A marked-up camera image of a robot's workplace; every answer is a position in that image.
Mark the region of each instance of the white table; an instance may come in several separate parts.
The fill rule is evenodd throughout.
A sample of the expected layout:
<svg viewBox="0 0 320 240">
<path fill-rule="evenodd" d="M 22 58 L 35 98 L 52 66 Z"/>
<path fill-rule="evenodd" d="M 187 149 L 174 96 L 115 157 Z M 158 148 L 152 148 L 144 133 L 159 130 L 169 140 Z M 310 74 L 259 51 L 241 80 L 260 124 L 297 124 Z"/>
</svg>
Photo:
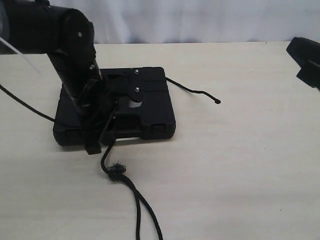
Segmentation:
<svg viewBox="0 0 320 240">
<path fill-rule="evenodd" d="M 110 161 L 153 207 L 166 240 L 320 239 L 320 92 L 299 79 L 287 42 L 97 45 L 101 68 L 162 66 L 173 139 L 120 142 Z M 0 82 L 54 117 L 60 79 L 45 55 L 0 56 Z M 53 124 L 0 93 L 0 239 L 133 240 L 132 192 L 101 155 L 62 149 Z M 147 211 L 141 239 L 157 239 Z"/>
</svg>

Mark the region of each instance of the table surface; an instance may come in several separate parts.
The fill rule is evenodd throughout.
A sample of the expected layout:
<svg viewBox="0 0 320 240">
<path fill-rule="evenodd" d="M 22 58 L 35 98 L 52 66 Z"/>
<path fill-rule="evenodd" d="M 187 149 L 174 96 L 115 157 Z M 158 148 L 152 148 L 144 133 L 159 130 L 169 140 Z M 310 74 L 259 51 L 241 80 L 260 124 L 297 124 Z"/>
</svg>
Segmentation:
<svg viewBox="0 0 320 240">
<path fill-rule="evenodd" d="M 171 140 L 121 141 L 110 162 L 153 207 L 166 240 L 320 239 L 320 92 L 296 78 L 288 42 L 97 45 L 100 68 L 161 66 Z M 61 88 L 46 55 L 0 56 L 0 83 L 54 117 Z M 62 148 L 53 124 L 0 94 L 0 239 L 133 240 L 132 192 L 101 155 Z M 157 239 L 142 209 L 141 239 Z"/>
</svg>

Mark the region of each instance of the white wall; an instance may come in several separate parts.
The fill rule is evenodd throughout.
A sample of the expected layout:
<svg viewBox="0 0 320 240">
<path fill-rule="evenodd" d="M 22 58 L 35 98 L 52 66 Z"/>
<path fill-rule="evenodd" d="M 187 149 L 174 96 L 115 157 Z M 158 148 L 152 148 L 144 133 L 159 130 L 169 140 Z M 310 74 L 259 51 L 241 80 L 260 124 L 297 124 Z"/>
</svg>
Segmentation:
<svg viewBox="0 0 320 240">
<path fill-rule="evenodd" d="M 320 40 L 320 0 L 51 0 L 83 11 L 97 43 Z"/>
</svg>

